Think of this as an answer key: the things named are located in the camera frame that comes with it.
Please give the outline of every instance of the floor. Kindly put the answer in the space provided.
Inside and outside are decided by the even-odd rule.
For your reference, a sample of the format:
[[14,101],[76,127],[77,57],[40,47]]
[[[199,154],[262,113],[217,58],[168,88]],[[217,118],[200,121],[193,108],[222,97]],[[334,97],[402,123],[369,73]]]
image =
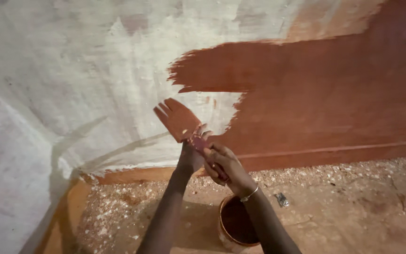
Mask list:
[[[406,253],[406,158],[251,174],[302,253]],[[72,229],[59,226],[68,236],[49,239],[41,253],[135,253],[167,182],[80,184],[88,194],[85,209],[80,201],[82,216],[72,212],[78,202],[69,195]],[[280,208],[274,197],[280,192],[288,207]],[[227,252],[217,236],[217,216],[228,195],[208,177],[191,179],[172,253]]]

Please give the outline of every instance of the hand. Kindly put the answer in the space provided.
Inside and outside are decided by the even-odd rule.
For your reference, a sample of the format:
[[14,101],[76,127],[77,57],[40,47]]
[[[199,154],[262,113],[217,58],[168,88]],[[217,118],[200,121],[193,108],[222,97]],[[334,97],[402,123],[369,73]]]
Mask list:
[[[204,140],[207,140],[209,136],[213,134],[212,131],[205,130],[207,124],[203,124],[198,128],[197,134],[201,135]],[[193,174],[195,171],[199,170],[203,166],[204,158],[189,144],[187,140],[183,141],[183,148],[181,149],[180,159],[178,160],[178,165],[176,170],[187,171],[189,170],[190,174]]]
[[[243,198],[256,190],[258,185],[253,181],[251,176],[245,172],[240,161],[228,147],[214,143],[209,147],[211,149],[204,149],[205,155],[223,167],[226,174],[230,177],[226,184],[234,195]],[[214,182],[225,186],[225,183],[218,178],[218,173],[213,170],[208,163],[205,162],[204,168]]]

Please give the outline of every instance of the reddish-brown paint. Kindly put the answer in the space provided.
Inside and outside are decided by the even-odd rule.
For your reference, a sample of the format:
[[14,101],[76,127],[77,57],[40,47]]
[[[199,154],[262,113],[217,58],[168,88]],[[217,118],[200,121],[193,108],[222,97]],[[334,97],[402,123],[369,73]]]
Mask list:
[[406,156],[406,0],[362,34],[225,43],[170,68],[180,92],[244,92],[215,137],[248,170]]

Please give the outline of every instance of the silver bracelet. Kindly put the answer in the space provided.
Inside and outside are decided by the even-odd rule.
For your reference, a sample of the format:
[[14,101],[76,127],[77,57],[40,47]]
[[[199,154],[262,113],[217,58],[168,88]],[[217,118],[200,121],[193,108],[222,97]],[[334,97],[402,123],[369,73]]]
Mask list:
[[253,194],[255,194],[255,192],[256,192],[258,189],[259,189],[259,184],[258,184],[258,186],[256,187],[256,190],[255,190],[254,192],[252,192],[250,195],[248,195],[248,196],[246,196],[246,197],[241,198],[240,201],[241,201],[242,203],[247,202],[247,201],[249,200],[249,198],[250,198]]

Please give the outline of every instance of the paint can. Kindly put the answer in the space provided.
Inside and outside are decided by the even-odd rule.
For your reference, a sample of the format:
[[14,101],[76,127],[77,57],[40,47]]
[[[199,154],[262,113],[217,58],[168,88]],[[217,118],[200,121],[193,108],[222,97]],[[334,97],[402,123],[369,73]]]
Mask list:
[[224,198],[219,205],[217,231],[223,246],[233,253],[245,253],[250,247],[259,245],[247,210],[234,195]]

